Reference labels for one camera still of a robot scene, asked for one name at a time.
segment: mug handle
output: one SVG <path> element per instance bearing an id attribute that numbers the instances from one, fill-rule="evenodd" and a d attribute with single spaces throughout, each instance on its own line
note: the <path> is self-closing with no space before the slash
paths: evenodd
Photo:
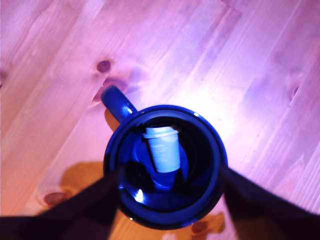
<path id="1" fill-rule="evenodd" d="M 110 85 L 104 90 L 101 94 L 101 100 L 119 123 L 123 122 L 130 114 L 137 112 L 135 106 L 115 85 Z"/>

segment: white container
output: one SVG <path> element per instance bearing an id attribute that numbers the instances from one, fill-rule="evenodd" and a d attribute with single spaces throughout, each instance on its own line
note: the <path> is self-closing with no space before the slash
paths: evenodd
<path id="1" fill-rule="evenodd" d="M 170 126 L 147 127 L 143 134 L 148 139 L 154 166 L 159 173 L 180 168 L 178 131 Z"/>

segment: blue mug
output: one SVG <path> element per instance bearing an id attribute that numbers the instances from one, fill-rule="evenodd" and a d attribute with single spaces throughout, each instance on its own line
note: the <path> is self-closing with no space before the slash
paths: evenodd
<path id="1" fill-rule="evenodd" d="M 120 123 L 106 147 L 103 172 L 124 166 L 119 183 L 120 209 L 130 219 L 153 229 L 186 227 L 207 215 L 222 196 L 219 168 L 227 154 L 217 131 L 198 113 L 174 105 L 141 111 L 114 85 L 101 95 Z M 146 128 L 178 126 L 180 168 L 157 172 Z"/>

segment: mug rim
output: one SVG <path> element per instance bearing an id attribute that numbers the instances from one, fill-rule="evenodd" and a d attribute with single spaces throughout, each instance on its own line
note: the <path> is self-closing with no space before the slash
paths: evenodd
<path id="1" fill-rule="evenodd" d="M 183 112 L 185 114 L 192 115 L 192 117 L 200 120 L 200 122 L 203 125 L 205 125 L 205 127 L 207 127 L 208 130 L 210 131 L 210 133 L 212 134 L 212 136 L 216 142 L 217 148 L 219 150 L 219 158 L 220 158 L 221 162 L 216 163 L 216 164 L 218 164 L 219 166 L 220 166 L 220 164 L 224 164 L 226 166 L 228 165 L 228 159 L 227 159 L 227 153 L 226 153 L 225 146 L 224 146 L 218 132 L 214 129 L 214 127 L 204 117 L 200 116 L 198 113 L 196 113 L 190 109 L 187 109 L 187 108 L 184 108 L 181 106 L 156 105 L 156 106 L 151 106 L 151 107 L 145 108 L 143 110 L 132 113 L 116 129 L 116 131 L 111 136 L 111 138 L 107 144 L 106 150 L 105 150 L 104 159 L 103 159 L 103 172 L 104 172 L 104 174 L 110 172 L 110 159 L 111 159 L 109 156 L 110 152 L 111 152 L 110 148 L 111 148 L 111 146 L 113 146 L 115 139 L 118 137 L 119 133 L 123 130 L 123 128 L 128 123 L 130 123 L 132 120 L 134 120 L 135 118 L 138 118 L 141 115 L 144 115 L 144 114 L 147 114 L 147 113 L 150 113 L 153 111 L 157 111 L 157 110 L 179 111 L 179 112 Z M 146 226 L 148 228 L 159 229 L 159 230 L 172 230 L 172 229 L 183 228 L 183 227 L 186 227 L 192 223 L 195 223 L 199 219 L 206 216 L 214 208 L 214 206 L 218 203 L 218 201 L 220 200 L 220 198 L 222 196 L 221 186 L 220 186 L 218 179 L 216 179 L 213 184 L 214 184 L 214 186 L 213 186 L 212 191 L 215 191 L 214 197 L 211 198 L 211 200 L 208 204 L 206 204 L 203 208 L 201 208 L 199 210 L 196 217 L 193 217 L 192 220 L 188 219 L 188 221 L 185 221 L 185 222 L 180 221 L 177 223 L 170 223 L 170 224 L 162 224 L 162 223 L 152 222 L 151 220 L 144 219 L 143 217 L 137 215 L 134 211 L 130 210 L 126 206 L 126 204 L 123 203 L 122 200 L 121 200 L 120 209 L 125 215 L 127 215 L 128 217 L 134 219 L 139 224 Z"/>

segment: wooden floor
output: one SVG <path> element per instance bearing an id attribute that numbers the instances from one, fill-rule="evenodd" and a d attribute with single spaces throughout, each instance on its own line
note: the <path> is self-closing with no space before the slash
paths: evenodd
<path id="1" fill-rule="evenodd" d="M 95 95 L 110 84 L 139 110 L 198 112 L 231 168 L 320 214 L 320 0 L 1 1 L 3 216 L 101 178 L 117 123 Z M 237 239 L 222 198 L 207 218 L 223 215 L 198 236 L 119 212 L 110 239 Z"/>

